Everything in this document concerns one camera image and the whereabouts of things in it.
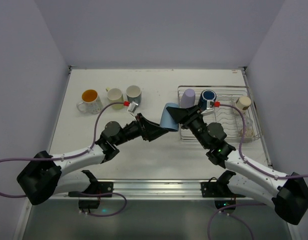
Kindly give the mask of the light blue plastic cup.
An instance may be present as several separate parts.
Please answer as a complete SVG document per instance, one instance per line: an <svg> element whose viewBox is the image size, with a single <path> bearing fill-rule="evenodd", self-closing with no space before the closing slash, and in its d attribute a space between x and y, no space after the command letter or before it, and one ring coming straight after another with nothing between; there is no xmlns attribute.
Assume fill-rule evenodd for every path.
<svg viewBox="0 0 308 240"><path fill-rule="evenodd" d="M161 120L160 120L160 127L167 129L170 132L177 132L179 131L179 126L169 114L167 107L177 108L178 104L169 102L164 106L164 109L161 115Z"/></svg>

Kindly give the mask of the lilac plastic cup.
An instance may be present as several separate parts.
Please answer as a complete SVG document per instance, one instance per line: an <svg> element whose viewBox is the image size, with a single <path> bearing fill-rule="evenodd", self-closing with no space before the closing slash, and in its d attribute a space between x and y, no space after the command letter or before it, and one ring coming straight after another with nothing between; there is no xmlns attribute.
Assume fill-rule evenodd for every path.
<svg viewBox="0 0 308 240"><path fill-rule="evenodd" d="M195 104L195 98L196 98L196 93L193 89L188 88L185 90L183 93L181 100L180 100L180 107L181 108L190 108L194 106Z"/></svg>

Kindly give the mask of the dark blue mug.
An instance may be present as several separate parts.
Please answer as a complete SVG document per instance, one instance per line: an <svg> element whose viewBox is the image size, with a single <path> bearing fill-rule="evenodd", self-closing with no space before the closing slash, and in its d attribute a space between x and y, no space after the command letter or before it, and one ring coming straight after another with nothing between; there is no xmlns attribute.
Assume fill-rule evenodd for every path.
<svg viewBox="0 0 308 240"><path fill-rule="evenodd" d="M206 90L201 92L197 105L199 106L199 108L201 110L201 107L206 100L211 100L211 101L215 102L216 98L217 98L217 95L213 90L206 89Z"/></svg>

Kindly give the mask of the grey-teal mug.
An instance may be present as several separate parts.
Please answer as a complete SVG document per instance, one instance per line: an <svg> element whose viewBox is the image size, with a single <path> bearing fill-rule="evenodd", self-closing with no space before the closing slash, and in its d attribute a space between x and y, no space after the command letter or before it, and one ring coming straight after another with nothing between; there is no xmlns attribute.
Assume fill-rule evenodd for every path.
<svg viewBox="0 0 308 240"><path fill-rule="evenodd" d="M135 102L137 105L140 105L142 100L142 91L137 85L131 85L126 89L126 96L130 103Z"/></svg>

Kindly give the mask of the pale yellow-green mug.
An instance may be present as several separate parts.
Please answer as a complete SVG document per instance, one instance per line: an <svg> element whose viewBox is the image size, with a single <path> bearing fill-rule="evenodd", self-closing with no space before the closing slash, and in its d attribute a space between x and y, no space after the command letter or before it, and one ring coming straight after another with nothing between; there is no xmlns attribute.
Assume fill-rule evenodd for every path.
<svg viewBox="0 0 308 240"><path fill-rule="evenodd" d="M124 102L123 93L119 88L106 88L107 99L110 103L117 103L112 105L114 110L120 110L124 107L123 103L118 104L118 102Z"/></svg>

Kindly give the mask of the white floral orange-inside mug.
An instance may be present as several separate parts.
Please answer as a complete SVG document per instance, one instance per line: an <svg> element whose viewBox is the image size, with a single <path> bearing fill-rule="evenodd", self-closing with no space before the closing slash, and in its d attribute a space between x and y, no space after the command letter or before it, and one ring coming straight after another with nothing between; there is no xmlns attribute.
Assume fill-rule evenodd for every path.
<svg viewBox="0 0 308 240"><path fill-rule="evenodd" d="M76 104L77 110L83 114L99 114L103 104L98 93L94 89L82 93L81 101Z"/></svg>

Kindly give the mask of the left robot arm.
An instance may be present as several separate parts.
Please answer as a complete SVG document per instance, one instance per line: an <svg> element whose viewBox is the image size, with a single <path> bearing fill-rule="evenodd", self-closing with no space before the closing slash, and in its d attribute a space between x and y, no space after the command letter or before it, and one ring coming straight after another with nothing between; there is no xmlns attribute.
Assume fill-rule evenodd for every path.
<svg viewBox="0 0 308 240"><path fill-rule="evenodd" d="M36 154L17 176L17 182L33 205L39 205L60 192L60 179L91 165L112 160L118 153L118 145L141 137L153 141L168 133L168 129L137 114L135 120L121 127L116 121L108 122L100 138L90 147L49 155L46 151Z"/></svg>

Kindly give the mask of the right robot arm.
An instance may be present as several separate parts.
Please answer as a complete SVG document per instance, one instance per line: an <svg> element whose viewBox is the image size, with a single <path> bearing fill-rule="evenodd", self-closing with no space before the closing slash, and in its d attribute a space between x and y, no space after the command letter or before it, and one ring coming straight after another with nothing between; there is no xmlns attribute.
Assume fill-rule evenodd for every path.
<svg viewBox="0 0 308 240"><path fill-rule="evenodd" d="M242 150L226 142L226 133L220 123L206 124L198 106L190 108L167 107L173 120L182 129L189 129L214 164L240 174L261 186L271 196L276 214L286 222L297 225L308 209L307 175L287 174L263 166L243 155Z"/></svg>

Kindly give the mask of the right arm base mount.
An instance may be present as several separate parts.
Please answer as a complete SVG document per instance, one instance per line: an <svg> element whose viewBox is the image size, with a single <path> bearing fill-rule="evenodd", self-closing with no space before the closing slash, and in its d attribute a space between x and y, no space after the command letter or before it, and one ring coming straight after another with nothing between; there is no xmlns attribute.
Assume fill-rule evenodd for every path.
<svg viewBox="0 0 308 240"><path fill-rule="evenodd" d="M228 196L226 187L227 185L216 177L212 177L200 183L203 198L224 198Z"/></svg>

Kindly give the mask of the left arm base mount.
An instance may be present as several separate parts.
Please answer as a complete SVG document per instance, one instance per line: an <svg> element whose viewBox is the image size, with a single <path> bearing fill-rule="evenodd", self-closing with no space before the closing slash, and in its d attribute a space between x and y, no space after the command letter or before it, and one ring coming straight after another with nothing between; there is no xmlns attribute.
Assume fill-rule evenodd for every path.
<svg viewBox="0 0 308 240"><path fill-rule="evenodd" d="M111 198L114 189L114 183L111 181L98 181L90 183L90 185L83 191L72 191L68 193L69 197L79 198Z"/></svg>

